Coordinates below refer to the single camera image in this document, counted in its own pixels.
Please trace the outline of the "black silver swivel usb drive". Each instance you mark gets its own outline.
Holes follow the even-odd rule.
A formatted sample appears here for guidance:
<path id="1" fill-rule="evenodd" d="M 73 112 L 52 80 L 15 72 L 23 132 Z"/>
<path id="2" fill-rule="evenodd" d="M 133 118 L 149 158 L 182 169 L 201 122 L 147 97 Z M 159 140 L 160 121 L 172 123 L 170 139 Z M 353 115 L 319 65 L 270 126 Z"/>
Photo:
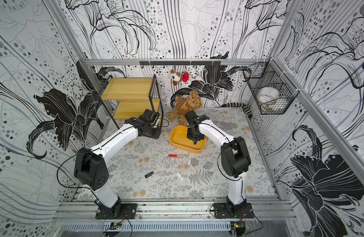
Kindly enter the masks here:
<path id="1" fill-rule="evenodd" d="M 150 176 L 152 176 L 154 174 L 154 171 L 151 171 L 149 173 L 147 173 L 144 177 L 145 178 L 149 178 Z"/>

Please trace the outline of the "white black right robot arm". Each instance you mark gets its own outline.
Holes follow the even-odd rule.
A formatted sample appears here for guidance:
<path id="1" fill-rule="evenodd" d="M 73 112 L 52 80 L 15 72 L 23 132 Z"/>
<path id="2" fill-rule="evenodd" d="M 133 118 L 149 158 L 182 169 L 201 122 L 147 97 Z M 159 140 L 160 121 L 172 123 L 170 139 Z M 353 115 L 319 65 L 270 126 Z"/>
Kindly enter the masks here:
<path id="1" fill-rule="evenodd" d="M 205 136 L 220 147 L 221 167 L 229 180 L 228 208 L 239 211 L 246 205 L 244 182 L 251 165 L 251 158 L 243 137 L 234 137 L 214 124 L 206 115 L 198 116 L 193 110 L 185 114 L 188 122 L 187 138 L 194 143 Z"/>

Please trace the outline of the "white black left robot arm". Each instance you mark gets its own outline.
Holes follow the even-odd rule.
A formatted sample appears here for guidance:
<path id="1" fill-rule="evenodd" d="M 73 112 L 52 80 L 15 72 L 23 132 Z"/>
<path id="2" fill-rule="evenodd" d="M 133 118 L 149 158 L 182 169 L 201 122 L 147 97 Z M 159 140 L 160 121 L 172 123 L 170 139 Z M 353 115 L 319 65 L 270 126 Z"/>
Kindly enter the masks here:
<path id="1" fill-rule="evenodd" d="M 127 119 L 121 128 L 106 140 L 92 148 L 82 148 L 78 151 L 74 177 L 87 185 L 102 208 L 117 211 L 121 205 L 119 197 L 108 182 L 108 162 L 137 137 L 158 139 L 161 133 L 161 126 L 158 125 L 160 119 L 158 112 L 146 109 L 138 118 Z"/>

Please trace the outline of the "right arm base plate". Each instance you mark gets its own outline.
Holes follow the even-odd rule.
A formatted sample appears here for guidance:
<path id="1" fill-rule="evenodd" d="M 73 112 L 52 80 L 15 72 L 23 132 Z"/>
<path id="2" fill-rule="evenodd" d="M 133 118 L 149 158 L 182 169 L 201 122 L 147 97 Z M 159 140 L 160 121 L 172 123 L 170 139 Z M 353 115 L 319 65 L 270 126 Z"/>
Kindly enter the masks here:
<path id="1" fill-rule="evenodd" d="M 253 219 L 255 218 L 250 203 L 232 205 L 231 203 L 214 203 L 214 215 L 216 219 Z"/>

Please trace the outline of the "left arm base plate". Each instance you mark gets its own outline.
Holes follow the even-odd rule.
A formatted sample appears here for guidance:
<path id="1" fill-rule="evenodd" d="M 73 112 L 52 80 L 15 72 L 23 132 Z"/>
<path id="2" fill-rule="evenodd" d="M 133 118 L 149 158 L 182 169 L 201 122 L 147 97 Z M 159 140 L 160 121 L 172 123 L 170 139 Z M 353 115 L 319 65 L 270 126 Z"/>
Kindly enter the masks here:
<path id="1" fill-rule="evenodd" d="M 113 205 L 113 207 L 108 208 L 101 204 L 100 202 L 96 203 L 98 206 L 98 210 L 95 218 L 98 220 L 103 219 L 135 219 L 137 204 L 136 203 L 117 203 Z"/>

